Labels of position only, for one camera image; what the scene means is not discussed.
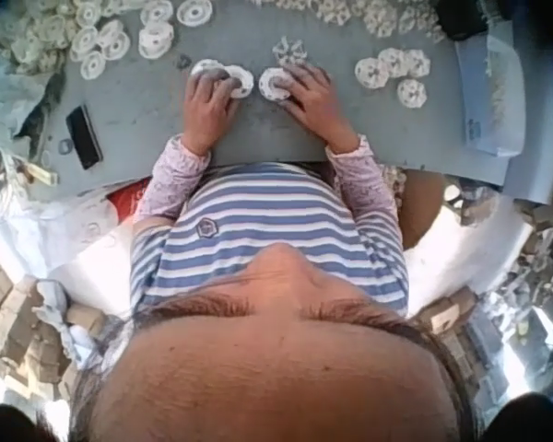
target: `table surface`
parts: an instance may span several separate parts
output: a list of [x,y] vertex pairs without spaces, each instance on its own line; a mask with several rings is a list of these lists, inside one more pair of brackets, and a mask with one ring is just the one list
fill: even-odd
[[[98,79],[85,81],[79,64],[65,68],[67,81],[62,100],[46,127],[45,146],[50,168],[60,183],[31,186],[31,196],[54,200],[125,180],[148,176],[167,139],[182,129],[182,91],[188,70],[180,70],[182,56],[193,62],[215,58],[240,64],[256,79],[276,65],[272,47],[281,36],[301,39],[309,61],[325,68],[335,81],[338,95],[357,131],[366,134],[381,162],[410,169],[425,169],[501,185],[507,158],[468,150],[461,82],[453,43],[434,45],[420,31],[389,39],[367,33],[359,19],[344,27],[326,25],[310,11],[292,12],[273,6],[257,8],[249,2],[214,2],[208,24],[188,29],[176,25],[171,50],[149,61],[137,52],[141,28],[138,14],[121,17],[132,39],[129,53],[107,64]],[[403,107],[396,97],[397,79],[383,89],[368,90],[354,77],[356,62],[388,47],[418,48],[432,61],[431,74],[423,78],[429,99],[420,110]],[[58,154],[69,138],[65,117],[86,104],[103,161],[83,170],[75,153]],[[217,165],[254,161],[318,161],[323,146],[293,122],[284,110],[262,98],[256,89],[241,106],[229,134],[215,150]]]

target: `hand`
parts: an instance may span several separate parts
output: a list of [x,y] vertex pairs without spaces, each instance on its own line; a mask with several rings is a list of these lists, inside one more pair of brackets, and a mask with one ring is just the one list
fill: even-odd
[[223,69],[203,71],[189,77],[184,94],[182,144],[204,157],[228,130],[239,101],[231,99],[240,80],[230,78]]
[[278,81],[275,86],[287,90],[293,99],[281,105],[301,124],[320,136],[335,154],[345,154],[359,147],[360,139],[344,116],[328,74],[310,64],[287,65],[293,76],[290,82]]

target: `floor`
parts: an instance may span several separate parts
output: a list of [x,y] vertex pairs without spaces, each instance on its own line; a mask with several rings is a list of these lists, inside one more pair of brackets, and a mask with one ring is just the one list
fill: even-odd
[[[459,226],[454,213],[443,208],[426,236],[406,253],[409,313],[463,285],[478,293],[495,286],[530,232],[508,198],[502,198],[496,213],[478,227]],[[78,302],[124,315],[129,309],[130,241],[131,228],[123,224],[50,277],[62,282]],[[6,270],[16,278],[11,269]]]

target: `pink patterned sleeve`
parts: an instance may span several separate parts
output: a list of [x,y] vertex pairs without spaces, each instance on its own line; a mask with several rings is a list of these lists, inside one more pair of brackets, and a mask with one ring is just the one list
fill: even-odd
[[137,206],[133,221],[152,216],[177,219],[181,207],[209,165],[210,156],[199,157],[173,136],[154,166],[152,179]]
[[337,155],[328,147],[326,155],[355,217],[382,211],[397,220],[395,198],[383,180],[366,136],[360,136],[360,146],[354,152]]

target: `black phone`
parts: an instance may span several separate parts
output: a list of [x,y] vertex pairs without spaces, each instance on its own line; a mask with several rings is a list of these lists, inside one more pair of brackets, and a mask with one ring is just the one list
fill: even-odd
[[78,106],[65,119],[74,149],[84,170],[102,161],[102,152],[94,136],[86,106]]

